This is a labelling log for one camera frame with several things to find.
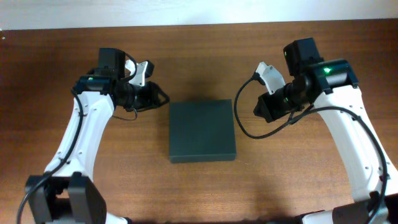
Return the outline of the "black box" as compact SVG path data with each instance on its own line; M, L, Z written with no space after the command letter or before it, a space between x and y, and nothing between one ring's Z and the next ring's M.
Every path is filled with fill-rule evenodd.
M230 99L170 104L169 159L172 163L233 161L236 155Z

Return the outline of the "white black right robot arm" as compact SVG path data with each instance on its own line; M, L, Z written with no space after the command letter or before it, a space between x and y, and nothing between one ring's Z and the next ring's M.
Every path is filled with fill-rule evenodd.
M386 154L364 107L359 81L347 60L324 60L312 38L284 48L292 82L261 62L253 79L267 91L254 114L289 124L319 114L327 125L348 175L353 202L300 215L296 223L396 223L397 169Z

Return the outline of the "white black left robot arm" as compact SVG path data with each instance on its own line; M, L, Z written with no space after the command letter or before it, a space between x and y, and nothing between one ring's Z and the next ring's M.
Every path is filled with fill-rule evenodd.
M16 222L30 207L36 223L131 223L108 211L94 185L96 155L108 121L117 107L137 115L166 105L170 98L154 82L154 64L141 63L115 48L101 48L98 64L71 89L73 111L62 141L41 175L25 184Z

